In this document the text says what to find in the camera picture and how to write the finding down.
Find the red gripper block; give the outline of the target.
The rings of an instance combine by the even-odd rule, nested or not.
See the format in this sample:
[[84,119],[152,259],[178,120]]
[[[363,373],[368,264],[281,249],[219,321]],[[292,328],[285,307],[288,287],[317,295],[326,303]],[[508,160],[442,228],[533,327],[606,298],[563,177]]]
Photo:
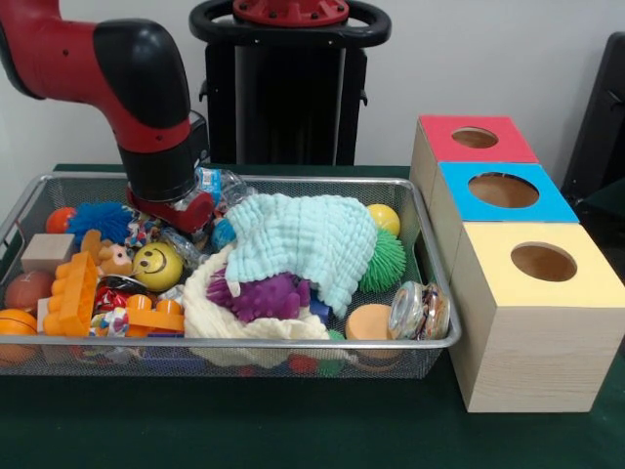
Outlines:
[[136,209],[158,218],[185,234],[195,234],[209,223],[215,208],[213,196],[194,190],[177,202],[154,202],[138,198],[130,188],[127,199]]

